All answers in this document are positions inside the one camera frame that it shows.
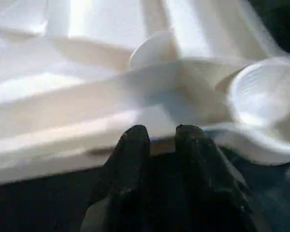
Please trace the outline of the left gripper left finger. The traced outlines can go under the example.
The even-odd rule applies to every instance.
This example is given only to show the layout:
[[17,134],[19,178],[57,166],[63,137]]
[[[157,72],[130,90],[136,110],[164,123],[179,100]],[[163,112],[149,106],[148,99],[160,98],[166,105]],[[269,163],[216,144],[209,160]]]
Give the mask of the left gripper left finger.
[[149,154],[145,126],[132,126],[121,135],[107,162],[98,169],[81,231],[143,231],[141,195]]

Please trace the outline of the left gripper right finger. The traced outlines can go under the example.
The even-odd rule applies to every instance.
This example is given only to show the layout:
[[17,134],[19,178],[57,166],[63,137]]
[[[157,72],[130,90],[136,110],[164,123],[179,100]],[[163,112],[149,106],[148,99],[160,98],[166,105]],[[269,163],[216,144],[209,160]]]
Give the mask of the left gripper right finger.
[[242,175],[201,128],[177,126],[175,148],[196,231],[271,231]]

